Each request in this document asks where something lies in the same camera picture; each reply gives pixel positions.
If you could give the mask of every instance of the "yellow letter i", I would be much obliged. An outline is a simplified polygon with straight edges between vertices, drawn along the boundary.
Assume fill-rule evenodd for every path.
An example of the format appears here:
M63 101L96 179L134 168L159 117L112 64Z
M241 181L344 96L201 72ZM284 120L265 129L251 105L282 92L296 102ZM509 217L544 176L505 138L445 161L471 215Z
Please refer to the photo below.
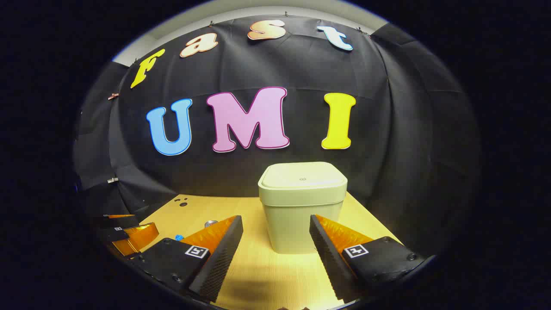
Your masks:
M329 129L327 137L321 141L321 147L324 149L349 148L352 144L348 138L350 110L356 104L356 99L342 93L329 93L323 99L329 105Z

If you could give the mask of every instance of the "white plastic box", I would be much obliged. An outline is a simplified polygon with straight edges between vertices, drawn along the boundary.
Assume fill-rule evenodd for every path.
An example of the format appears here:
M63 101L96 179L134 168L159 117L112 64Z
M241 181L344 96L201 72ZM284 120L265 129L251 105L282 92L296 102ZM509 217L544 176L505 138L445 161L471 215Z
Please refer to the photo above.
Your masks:
M315 252L310 216L338 221L348 180L330 163L269 166L258 181L272 248L280 254Z

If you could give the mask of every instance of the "wooden table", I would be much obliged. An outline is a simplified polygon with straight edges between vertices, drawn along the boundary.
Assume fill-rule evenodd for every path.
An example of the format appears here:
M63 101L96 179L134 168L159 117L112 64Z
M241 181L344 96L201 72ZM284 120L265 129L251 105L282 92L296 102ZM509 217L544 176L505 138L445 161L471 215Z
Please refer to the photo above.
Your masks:
M343 305L335 297L318 253L278 254L272 250L266 216L258 197L205 197L178 195L147 217L162 238L189 236L209 220L241 215L243 236L214 305L228 310L326 310ZM373 239L398 240L349 193L338 222Z

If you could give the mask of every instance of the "pink letter m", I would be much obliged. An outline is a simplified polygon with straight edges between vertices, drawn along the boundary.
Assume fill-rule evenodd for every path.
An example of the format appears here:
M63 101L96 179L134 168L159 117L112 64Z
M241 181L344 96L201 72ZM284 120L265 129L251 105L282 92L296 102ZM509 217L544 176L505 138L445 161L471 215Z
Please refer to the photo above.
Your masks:
M236 144L230 140L230 129L239 144L249 148L256 126L260 125L260 137L255 141L259 148L283 148L289 145L289 138L283 131L283 98L287 90L283 87L264 87L260 89L248 113L235 99L232 93L219 93L207 98L207 104L214 111L216 143L215 152L225 153L235 150Z

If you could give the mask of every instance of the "letter u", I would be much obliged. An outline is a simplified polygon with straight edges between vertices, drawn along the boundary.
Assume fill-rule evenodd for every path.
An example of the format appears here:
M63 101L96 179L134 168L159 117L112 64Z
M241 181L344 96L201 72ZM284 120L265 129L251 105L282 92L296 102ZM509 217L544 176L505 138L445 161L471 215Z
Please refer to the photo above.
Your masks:
M174 156L184 153L191 144L191 127L189 107L191 99L181 99L172 104L170 109L176 112L176 122L180 136L176 141L168 141L165 134L165 126L163 115L166 113L165 108L156 108L147 113L145 118L149 121L151 129L151 138L153 146L159 153L167 156Z

